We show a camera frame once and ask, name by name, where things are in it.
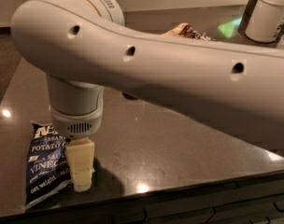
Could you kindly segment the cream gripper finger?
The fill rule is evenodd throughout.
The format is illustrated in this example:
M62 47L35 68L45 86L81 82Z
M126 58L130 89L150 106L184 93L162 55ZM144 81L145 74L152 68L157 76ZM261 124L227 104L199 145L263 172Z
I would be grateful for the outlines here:
M94 142L88 137L73 139L65 147L75 192L88 190L92 185Z

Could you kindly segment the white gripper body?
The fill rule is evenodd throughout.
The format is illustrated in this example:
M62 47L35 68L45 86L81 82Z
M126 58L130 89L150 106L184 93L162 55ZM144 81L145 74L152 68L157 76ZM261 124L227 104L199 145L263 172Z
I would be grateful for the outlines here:
M66 115L50 106L52 125L64 137L81 138L96 133L102 122L103 107L84 115Z

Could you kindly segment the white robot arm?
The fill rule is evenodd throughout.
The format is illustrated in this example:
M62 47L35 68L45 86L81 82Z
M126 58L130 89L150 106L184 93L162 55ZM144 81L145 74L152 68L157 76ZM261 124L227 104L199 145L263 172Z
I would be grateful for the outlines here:
M284 154L284 49L138 32L116 0L29 0L11 32L65 137L99 129L109 87Z

